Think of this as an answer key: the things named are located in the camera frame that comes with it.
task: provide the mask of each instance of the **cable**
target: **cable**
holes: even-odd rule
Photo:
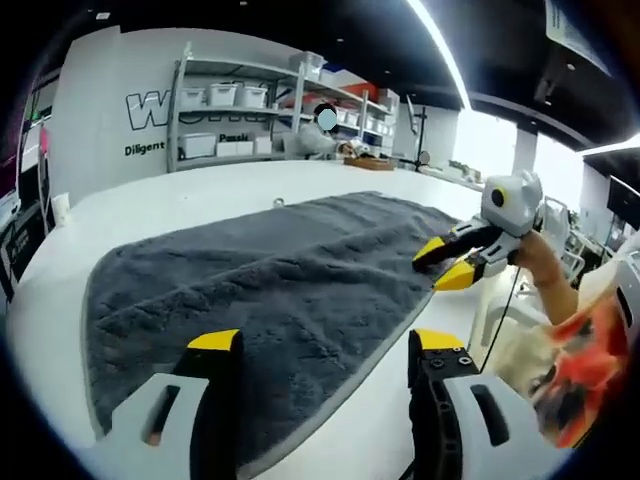
[[[518,277],[520,276],[521,267],[518,267],[516,271],[516,276],[513,279],[513,285],[511,285],[511,291],[509,292],[509,298],[507,298],[507,304],[504,306],[504,311],[502,312],[502,317],[500,317],[500,322],[498,323],[498,328],[496,330],[496,334],[493,336],[493,340],[491,340],[491,345],[489,345],[489,349],[487,350],[487,354],[484,357],[484,361],[482,362],[482,367],[480,368],[480,373],[484,372],[485,367],[487,366],[487,362],[489,361],[489,356],[491,356],[491,351],[493,350],[494,345],[496,344],[496,340],[498,339],[498,334],[500,333],[500,329],[502,328],[502,323],[504,322],[504,317],[507,315],[507,310],[509,310],[509,304],[511,303],[511,297],[513,296],[513,291],[516,289],[516,283],[518,282]]]

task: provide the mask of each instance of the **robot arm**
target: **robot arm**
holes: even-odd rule
[[[537,224],[541,200],[542,187],[534,173],[488,178],[480,215],[429,240],[413,258],[414,270],[424,273],[430,265],[457,257],[435,290],[460,290],[500,273],[513,260],[520,239]],[[472,249],[477,250],[462,257]]]

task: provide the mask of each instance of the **white table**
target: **white table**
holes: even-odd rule
[[[460,219],[480,206],[478,192],[424,175],[313,161],[174,173],[80,201],[72,222],[54,229],[29,264],[7,320],[9,343],[27,386],[62,438],[72,448],[95,441],[80,319],[88,276],[105,253],[124,243],[268,210],[277,197],[291,204],[366,190],[434,206]],[[479,295],[479,286],[435,294],[414,328],[445,330],[466,341]],[[258,478],[398,478],[413,456],[406,362],[405,334],[316,433]]]
[[[437,178],[439,180],[444,180],[445,182],[451,182],[453,184],[460,185],[461,187],[470,188],[471,190],[475,190],[476,192],[482,192],[484,190],[484,185],[468,182],[462,177],[454,176],[453,174],[448,174],[442,170],[424,166],[424,167],[420,167],[418,171],[423,175],[428,175],[430,177]]]

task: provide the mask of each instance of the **white storage bin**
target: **white storage bin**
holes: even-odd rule
[[[254,141],[254,152],[256,155],[269,155],[271,153],[272,144],[269,137],[258,137]]]
[[[347,111],[342,108],[336,108],[336,117],[338,123],[347,123]]]
[[[189,133],[182,136],[186,158],[210,157],[216,150],[216,136],[210,133]]]
[[[386,135],[387,126],[381,120],[373,121],[373,129],[378,132],[380,135]]]
[[[306,77],[311,80],[320,80],[322,66],[326,63],[324,58],[313,52],[302,52],[289,57],[289,68],[296,73],[303,63],[307,65]]]
[[[264,108],[266,98],[266,88],[240,87],[236,92],[236,105],[247,108]]]
[[[360,114],[358,112],[347,112],[347,125],[357,127],[360,121]]]
[[[213,83],[209,87],[210,107],[232,107],[236,99],[237,85]]]
[[[233,157],[238,155],[238,142],[221,142],[218,143],[218,157]]]
[[[182,109],[200,108],[204,104],[204,88],[185,88],[180,92]]]
[[[236,142],[238,155],[253,155],[253,142]]]
[[[330,87],[333,87],[336,83],[336,76],[333,74],[333,72],[330,72],[329,70],[321,70],[320,82]]]

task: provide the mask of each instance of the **human arm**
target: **human arm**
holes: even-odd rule
[[[531,272],[552,325],[559,325],[578,311],[578,292],[571,288],[560,261],[538,232],[524,236],[515,264]]]
[[[301,126],[298,140],[308,154],[335,153],[338,148],[336,141],[323,134],[314,124]]]

